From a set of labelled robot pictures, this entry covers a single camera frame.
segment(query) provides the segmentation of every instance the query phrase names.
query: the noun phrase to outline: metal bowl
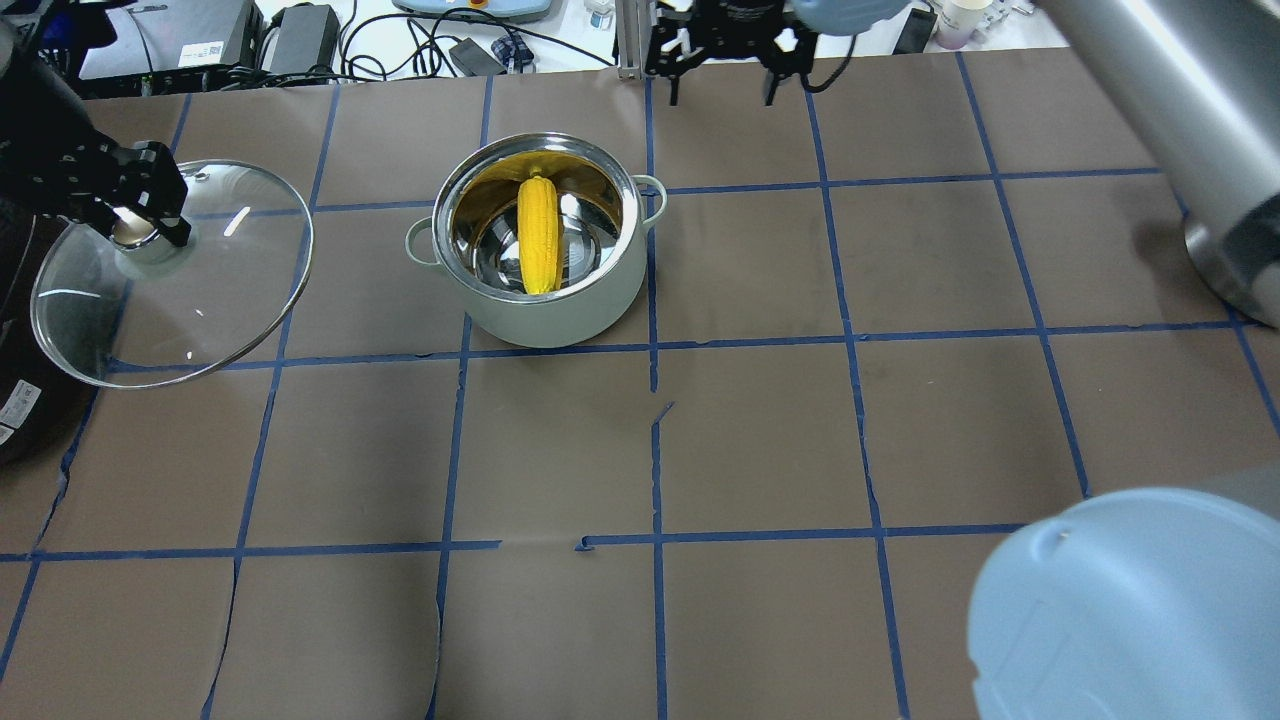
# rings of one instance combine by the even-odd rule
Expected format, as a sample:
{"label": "metal bowl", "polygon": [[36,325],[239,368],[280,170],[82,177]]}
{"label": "metal bowl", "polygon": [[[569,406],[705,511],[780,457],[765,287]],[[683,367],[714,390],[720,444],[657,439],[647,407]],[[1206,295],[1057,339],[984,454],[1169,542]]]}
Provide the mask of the metal bowl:
{"label": "metal bowl", "polygon": [[[526,295],[516,197],[540,174],[556,184],[564,228],[561,288]],[[604,150],[559,133],[500,140],[465,160],[435,205],[436,258],[472,290],[508,302],[545,302],[594,283],[636,234],[635,181]]]}

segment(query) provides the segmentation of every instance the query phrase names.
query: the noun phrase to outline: brown table surface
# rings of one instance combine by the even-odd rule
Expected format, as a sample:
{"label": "brown table surface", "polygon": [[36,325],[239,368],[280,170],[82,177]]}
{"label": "brown table surface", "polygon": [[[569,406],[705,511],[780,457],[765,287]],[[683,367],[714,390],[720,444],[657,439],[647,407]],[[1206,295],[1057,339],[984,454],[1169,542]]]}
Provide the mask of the brown table surface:
{"label": "brown table surface", "polygon": [[[4,470],[0,716],[419,719],[439,606],[440,719],[975,717],[1007,533],[1280,456],[1280,341],[1069,50],[858,59],[772,108],[760,76],[92,102],[287,178],[315,266],[244,361],[100,392]],[[401,247],[535,129],[672,188],[635,305],[552,352]]]}

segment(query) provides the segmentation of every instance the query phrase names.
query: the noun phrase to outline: pot handle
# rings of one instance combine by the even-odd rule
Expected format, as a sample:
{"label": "pot handle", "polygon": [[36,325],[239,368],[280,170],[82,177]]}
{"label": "pot handle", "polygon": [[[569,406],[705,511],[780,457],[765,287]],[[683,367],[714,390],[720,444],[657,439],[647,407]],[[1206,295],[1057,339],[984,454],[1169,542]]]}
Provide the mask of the pot handle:
{"label": "pot handle", "polygon": [[408,232],[404,233],[404,254],[408,255],[410,260],[417,263],[419,265],[426,265],[428,268],[439,269],[440,268],[439,260],[422,260],[421,258],[413,254],[413,241],[417,240],[417,236],[421,234],[422,231],[430,231],[430,229],[431,229],[430,215],[410,225]]}
{"label": "pot handle", "polygon": [[648,184],[649,187],[657,190],[658,197],[662,199],[658,209],[653,211],[653,215],[649,215],[640,222],[640,228],[649,232],[649,228],[652,228],[653,224],[658,222],[658,218],[667,211],[667,186],[662,184],[662,181],[653,176],[631,176],[631,178],[636,181],[636,184]]}

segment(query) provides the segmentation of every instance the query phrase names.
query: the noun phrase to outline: white cup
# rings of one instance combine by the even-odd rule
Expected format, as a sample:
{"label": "white cup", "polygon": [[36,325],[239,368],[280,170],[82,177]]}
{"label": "white cup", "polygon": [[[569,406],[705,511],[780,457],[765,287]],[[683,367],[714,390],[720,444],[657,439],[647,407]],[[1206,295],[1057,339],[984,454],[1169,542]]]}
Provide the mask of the white cup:
{"label": "white cup", "polygon": [[947,50],[964,47],[991,3],[992,0],[946,0],[938,13],[938,31],[933,40]]}

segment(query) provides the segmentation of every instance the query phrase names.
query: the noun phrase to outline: pot lid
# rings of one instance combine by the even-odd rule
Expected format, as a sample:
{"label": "pot lid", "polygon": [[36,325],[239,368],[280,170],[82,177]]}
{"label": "pot lid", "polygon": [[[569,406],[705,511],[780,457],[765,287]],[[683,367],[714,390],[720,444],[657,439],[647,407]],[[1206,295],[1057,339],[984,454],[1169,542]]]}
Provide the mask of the pot lid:
{"label": "pot lid", "polygon": [[[145,222],[122,210],[114,240],[72,224],[45,258],[31,325],[72,377],[141,388],[205,375],[257,347],[306,286],[311,215],[288,182],[232,160],[179,170],[186,247],[154,233],[122,247],[147,237]],[[262,359],[275,360],[274,347]]]}

